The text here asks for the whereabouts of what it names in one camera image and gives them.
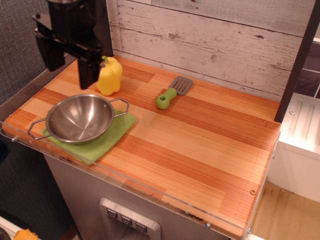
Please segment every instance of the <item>gray fabric wall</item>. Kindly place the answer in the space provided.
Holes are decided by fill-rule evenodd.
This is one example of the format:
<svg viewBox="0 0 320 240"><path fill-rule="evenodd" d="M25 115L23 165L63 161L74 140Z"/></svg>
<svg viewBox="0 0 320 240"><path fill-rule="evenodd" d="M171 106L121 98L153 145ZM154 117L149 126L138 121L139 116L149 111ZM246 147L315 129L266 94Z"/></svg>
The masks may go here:
<svg viewBox="0 0 320 240"><path fill-rule="evenodd" d="M36 12L48 12L45 0L0 1L0 105L45 70L34 35ZM41 239L57 240L72 218L43 155L2 135L0 141L9 151L0 164L0 210Z"/></svg>

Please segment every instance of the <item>metal bowl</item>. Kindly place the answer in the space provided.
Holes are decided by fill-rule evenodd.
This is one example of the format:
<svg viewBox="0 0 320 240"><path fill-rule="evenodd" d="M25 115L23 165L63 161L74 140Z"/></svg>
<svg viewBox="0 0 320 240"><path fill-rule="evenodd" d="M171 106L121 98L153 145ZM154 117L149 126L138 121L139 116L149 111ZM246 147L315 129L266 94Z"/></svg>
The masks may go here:
<svg viewBox="0 0 320 240"><path fill-rule="evenodd" d="M126 111L115 115L110 102L121 100L127 104ZM35 140L52 136L62 142L83 144L100 137L111 125L115 117L126 114L129 103L122 98L108 101L95 94L79 94L58 102L48 112L46 118L31 124L28 134ZM33 125L45 121L49 135L35 137L31 134Z"/></svg>

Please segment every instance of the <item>spatula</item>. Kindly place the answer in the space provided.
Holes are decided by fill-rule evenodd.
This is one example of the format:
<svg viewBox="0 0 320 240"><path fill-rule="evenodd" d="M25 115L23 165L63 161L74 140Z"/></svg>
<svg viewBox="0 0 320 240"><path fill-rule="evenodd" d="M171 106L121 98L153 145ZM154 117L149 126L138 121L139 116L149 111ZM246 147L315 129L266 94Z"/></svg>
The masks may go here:
<svg viewBox="0 0 320 240"><path fill-rule="evenodd" d="M171 100L175 98L177 94L185 95L192 84L193 81L191 79L184 76L177 76L165 93L156 99L156 106L162 110L167 109Z"/></svg>

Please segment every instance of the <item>green towel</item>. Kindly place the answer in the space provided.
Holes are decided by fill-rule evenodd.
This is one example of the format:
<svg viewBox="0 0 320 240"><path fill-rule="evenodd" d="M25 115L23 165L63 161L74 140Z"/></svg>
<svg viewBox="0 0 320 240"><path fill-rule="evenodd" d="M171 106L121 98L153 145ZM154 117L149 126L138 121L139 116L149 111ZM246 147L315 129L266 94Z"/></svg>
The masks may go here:
<svg viewBox="0 0 320 240"><path fill-rule="evenodd" d="M121 113L121 111L117 109L114 110L114 115L119 113ZM76 159L84 162L87 165L91 165L93 162L101 158L109 149L111 149L129 130L135 121L135 117L129 113L117 116L113 119L113 122L109 128L99 138L80 145L66 143L52 136L48 137L48 139L60 146L62 149L67 150L67 152ZM41 133L43 135L49 134L46 128L43 129Z"/></svg>

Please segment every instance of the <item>yellow object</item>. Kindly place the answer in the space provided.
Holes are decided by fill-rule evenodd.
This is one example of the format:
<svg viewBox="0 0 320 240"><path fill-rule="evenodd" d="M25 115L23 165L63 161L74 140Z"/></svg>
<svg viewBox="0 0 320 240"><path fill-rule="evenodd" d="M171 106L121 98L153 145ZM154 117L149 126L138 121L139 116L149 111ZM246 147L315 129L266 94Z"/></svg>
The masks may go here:
<svg viewBox="0 0 320 240"><path fill-rule="evenodd" d="M38 240L38 236L31 232L29 229L19 230L16 232L13 240Z"/></svg>
<svg viewBox="0 0 320 240"><path fill-rule="evenodd" d="M116 93L120 90L122 66L114 57L102 57L105 67L100 71L96 87L105 96Z"/></svg>

